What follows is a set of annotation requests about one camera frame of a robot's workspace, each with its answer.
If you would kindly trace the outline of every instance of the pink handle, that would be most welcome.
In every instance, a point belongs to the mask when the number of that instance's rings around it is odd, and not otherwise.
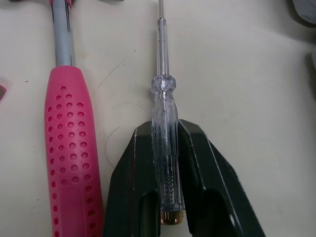
[[[103,205],[92,105],[82,72],[54,68],[45,102],[54,237],[100,237]]]

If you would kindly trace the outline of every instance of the transparent screwdriver handle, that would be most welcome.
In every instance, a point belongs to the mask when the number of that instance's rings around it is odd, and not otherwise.
[[[152,119],[156,179],[160,192],[160,223],[182,222],[184,201],[178,164],[178,111],[172,92],[176,80],[169,75],[166,20],[159,0],[157,76],[152,80],[155,101]]]
[[[152,80],[156,94],[152,136],[162,212],[184,209],[178,167],[178,111],[172,96],[175,87],[176,81],[170,75],[159,75]]]

